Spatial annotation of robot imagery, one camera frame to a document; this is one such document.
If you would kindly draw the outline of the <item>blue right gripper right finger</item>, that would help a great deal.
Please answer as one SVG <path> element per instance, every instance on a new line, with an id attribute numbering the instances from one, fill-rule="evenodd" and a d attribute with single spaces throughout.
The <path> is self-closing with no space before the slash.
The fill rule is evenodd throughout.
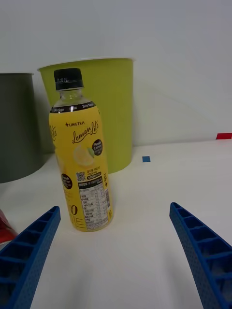
<path id="1" fill-rule="evenodd" d="M 231 245 L 175 202 L 170 204 L 169 217 L 186 255 L 203 308 L 231 309 Z"/>

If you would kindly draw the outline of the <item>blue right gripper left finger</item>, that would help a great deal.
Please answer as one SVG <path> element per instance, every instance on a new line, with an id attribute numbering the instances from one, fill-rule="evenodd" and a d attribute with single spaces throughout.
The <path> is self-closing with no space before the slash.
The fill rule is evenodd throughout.
<path id="1" fill-rule="evenodd" d="M 0 251 L 0 307 L 29 309 L 60 223 L 54 206 Z"/>

